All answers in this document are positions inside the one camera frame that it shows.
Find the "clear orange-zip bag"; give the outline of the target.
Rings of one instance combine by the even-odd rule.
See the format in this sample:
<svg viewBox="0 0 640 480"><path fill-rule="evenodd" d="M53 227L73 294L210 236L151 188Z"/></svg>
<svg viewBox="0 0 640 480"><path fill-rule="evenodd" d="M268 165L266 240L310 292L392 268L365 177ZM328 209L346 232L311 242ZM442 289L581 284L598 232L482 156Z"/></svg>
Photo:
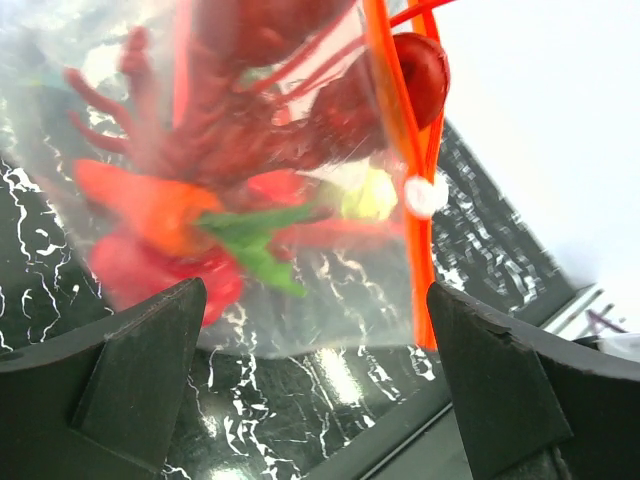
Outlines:
<svg viewBox="0 0 640 480"><path fill-rule="evenodd" d="M203 347L435 349L435 9L6 1L6 170L111 308L201 279Z"/></svg>

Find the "red toy bell pepper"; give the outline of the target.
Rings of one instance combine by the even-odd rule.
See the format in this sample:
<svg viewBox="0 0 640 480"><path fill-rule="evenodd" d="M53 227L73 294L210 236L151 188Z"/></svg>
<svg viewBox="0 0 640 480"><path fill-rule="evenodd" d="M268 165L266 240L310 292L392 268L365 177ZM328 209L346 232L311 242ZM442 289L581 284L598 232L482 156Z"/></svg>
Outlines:
<svg viewBox="0 0 640 480"><path fill-rule="evenodd" d="M243 276L254 277L219 247L196 261L164 255L137 238L114 214L107 212L115 218L117 228L94 245L89 264L120 308L128 308L184 279L199 277L207 289L202 323L208 326L242 295ZM272 243L270 251L278 260L290 263L286 256L274 251Z"/></svg>

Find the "red toy lobster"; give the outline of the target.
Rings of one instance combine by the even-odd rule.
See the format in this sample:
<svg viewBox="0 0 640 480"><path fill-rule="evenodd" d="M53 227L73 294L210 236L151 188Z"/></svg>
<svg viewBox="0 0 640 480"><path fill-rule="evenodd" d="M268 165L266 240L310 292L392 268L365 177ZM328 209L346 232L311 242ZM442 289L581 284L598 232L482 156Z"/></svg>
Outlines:
<svg viewBox="0 0 640 480"><path fill-rule="evenodd" d="M94 146L125 155L131 172L217 191L279 170L308 171L381 150L385 131L375 97L371 50L346 44L337 59L358 57L336 78L315 71L288 93L272 87L306 61L352 9L349 1L203 1L186 47L186 104L174 127L155 111L156 76L147 32L133 29L119 69L135 110L101 95L75 69L67 83L110 114L123 136L88 127Z"/></svg>

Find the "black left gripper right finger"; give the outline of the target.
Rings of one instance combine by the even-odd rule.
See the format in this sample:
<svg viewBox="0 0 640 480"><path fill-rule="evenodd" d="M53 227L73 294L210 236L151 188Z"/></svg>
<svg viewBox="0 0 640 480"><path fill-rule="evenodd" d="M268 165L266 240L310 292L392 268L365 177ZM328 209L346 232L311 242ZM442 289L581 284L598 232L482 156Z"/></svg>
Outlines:
<svg viewBox="0 0 640 480"><path fill-rule="evenodd" d="M427 303L474 478L638 478L638 363L440 283Z"/></svg>

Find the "orange toy carrot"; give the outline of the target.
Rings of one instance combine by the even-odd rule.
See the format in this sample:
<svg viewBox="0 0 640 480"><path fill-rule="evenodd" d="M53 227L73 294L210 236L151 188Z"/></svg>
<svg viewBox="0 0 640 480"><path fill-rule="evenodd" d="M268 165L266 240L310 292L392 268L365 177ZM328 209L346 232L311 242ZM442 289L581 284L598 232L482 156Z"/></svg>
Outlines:
<svg viewBox="0 0 640 480"><path fill-rule="evenodd" d="M319 213L309 202L252 212L231 212L211 191L190 183L133 173L89 158L73 163L85 198L114 214L137 238L184 261L219 247L263 284L303 297L293 267L270 251L279 231Z"/></svg>

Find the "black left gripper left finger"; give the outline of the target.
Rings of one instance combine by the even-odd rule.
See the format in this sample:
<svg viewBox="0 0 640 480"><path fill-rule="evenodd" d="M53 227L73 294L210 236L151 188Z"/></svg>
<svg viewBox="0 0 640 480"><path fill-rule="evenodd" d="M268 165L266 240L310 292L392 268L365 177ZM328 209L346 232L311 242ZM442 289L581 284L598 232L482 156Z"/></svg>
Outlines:
<svg viewBox="0 0 640 480"><path fill-rule="evenodd" d="M157 479L206 303L185 280L1 356L4 479Z"/></svg>

